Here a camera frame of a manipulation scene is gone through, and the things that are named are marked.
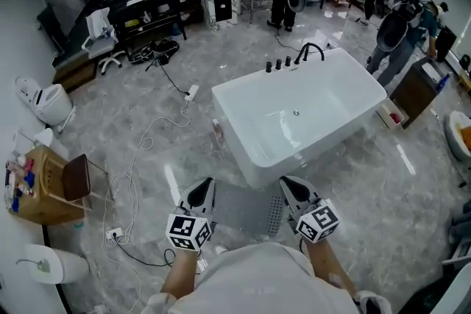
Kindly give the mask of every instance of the white shirt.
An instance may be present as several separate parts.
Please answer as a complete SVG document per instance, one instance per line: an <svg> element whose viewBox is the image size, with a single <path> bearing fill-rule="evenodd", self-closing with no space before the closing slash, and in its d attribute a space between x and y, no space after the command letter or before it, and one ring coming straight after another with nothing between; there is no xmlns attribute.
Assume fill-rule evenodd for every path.
<svg viewBox="0 0 471 314"><path fill-rule="evenodd" d="M358 314L346 290L314 276L309 260L278 243L219 255L192 294L179 300L153 295L141 314L314 313Z"/></svg>

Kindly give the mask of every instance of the wooden chair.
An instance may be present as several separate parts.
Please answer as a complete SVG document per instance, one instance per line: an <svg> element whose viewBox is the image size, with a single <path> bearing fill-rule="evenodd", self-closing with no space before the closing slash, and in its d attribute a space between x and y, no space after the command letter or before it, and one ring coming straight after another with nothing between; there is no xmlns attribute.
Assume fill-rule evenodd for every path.
<svg viewBox="0 0 471 314"><path fill-rule="evenodd" d="M92 163L85 154L74 158L66 164L56 161L52 157L46 157L42 162L40 181L41 185L46 189L47 195L74 207L89 211L93 208L78 204L76 201L90 195L101 200L113 202L113 200L106 199L91 190L88 163L105 174L106 177L108 176L106 171ZM56 194L59 192L63 194L63 197Z"/></svg>

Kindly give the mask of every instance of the white chair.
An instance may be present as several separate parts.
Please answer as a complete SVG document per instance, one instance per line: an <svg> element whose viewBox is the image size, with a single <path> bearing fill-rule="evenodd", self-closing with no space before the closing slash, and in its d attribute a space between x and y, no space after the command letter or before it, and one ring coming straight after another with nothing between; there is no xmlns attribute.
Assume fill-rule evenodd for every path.
<svg viewBox="0 0 471 314"><path fill-rule="evenodd" d="M469 313L471 291L471 263L455 277L431 314Z"/></svg>
<svg viewBox="0 0 471 314"><path fill-rule="evenodd" d="M94 59L103 54L112 52L118 42L118 38L116 38L115 35L115 29L108 21L109 12L110 8L103 8L102 10L97 10L87 16L88 33L90 35L82 44L82 50L88 53L88 59ZM126 53L124 50L117 51L98 62L98 66L103 65L102 75L105 74L106 68L110 63L117 64L119 68L122 67L121 62L116 59L116 57L121 54Z"/></svg>

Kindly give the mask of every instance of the white bathtub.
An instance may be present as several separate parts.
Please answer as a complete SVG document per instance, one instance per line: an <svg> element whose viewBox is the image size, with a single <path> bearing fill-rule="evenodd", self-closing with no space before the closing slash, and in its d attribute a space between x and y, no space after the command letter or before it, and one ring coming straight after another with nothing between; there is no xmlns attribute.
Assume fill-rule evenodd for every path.
<svg viewBox="0 0 471 314"><path fill-rule="evenodd" d="M224 138L254 188L350 136L387 97L343 49L326 51L325 61L320 54L299 65L293 60L280 71L262 70L213 88Z"/></svg>

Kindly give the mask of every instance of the white cable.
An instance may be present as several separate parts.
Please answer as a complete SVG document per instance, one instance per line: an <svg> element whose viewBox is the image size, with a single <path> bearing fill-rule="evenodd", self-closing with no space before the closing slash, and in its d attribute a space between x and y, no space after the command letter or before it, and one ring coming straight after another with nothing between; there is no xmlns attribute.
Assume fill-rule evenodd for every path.
<svg viewBox="0 0 471 314"><path fill-rule="evenodd" d="M147 132L150 130L150 128L152 127L152 125L156 122L156 121L159 121L160 119L165 119L166 121L170 122L171 124L183 129L185 127L187 127L190 123L191 123L191 119L190 117L188 117L186 114L185 114L185 109L186 107L188 106L188 103L190 101L187 101L183 107L181 108L180 110L180 114L186 118L188 120L188 122L184 125L180 125L178 123L176 123L175 121L167 118L167 117L164 117L164 116L161 116L161 117L157 117L156 119L154 119L147 127L146 131L142 134L141 136L141 140L139 141L138 145L136 146L136 149L135 149L135 152L134 152L134 157L132 158L132 165L131 165L131 172L130 174L126 173L126 172L120 172L120 173L117 173L113 176L113 178L111 179L110 181L110 185L108 186L108 189L107 189L107 192L106 192L106 196L105 196L105 199L108 199L108 194L110 193L110 189L111 189L111 186L113 185L113 182L114 180L118 177L118 176L126 176L127 178L129 178L130 180L130 185L129 185L129 192L130 192L130 198L131 198L131 224L126 228L126 230L124 231L123 235L118 239L118 240L113 240L112 243L108 243L107 242L107 238L106 238L106 231L105 231L105 226L106 226L106 210L107 210L107 200L105 200L105 212L103 213L103 242L102 242L102 251L103 251L103 255L108 259L110 260L111 262L113 263L116 263L118 265L121 265L123 267L126 267L128 269L130 269L134 275L136 275L136 277L138 278L139 280L139 294L138 294L138 299L134 302L134 305L131 307L130 310L126 311L125 314L129 314L131 313L136 304L141 300L141 293L142 293L142 280L141 278L139 277L138 273L134 270L134 268L131 268L129 267L128 265L125 265L123 263L120 263L118 260L114 260L110 257L108 257L106 255L106 252L105 252L105 245L107 247L115 247L118 243L120 245L125 245L125 244L128 244L130 243L131 241L131 232L132 232L132 228L134 227L134 223L135 223L135 219L137 218L138 216L138 211L139 211L139 197L138 197L138 189L136 187L136 184L134 182L134 179L132 178L132 173L134 171L134 165L135 165L135 158L136 158L136 155L138 153L138 150L139 149L143 149L144 151L149 151L150 149L152 149L152 147L154 146L154 139L152 139L151 137L149 138L146 138L146 134ZM142 145L147 142L147 141L150 141L150 145L149 147L147 148L144 148ZM133 198L133 195L132 195L132 191L134 189L134 196L135 196L135 202L134 202L134 198Z"/></svg>

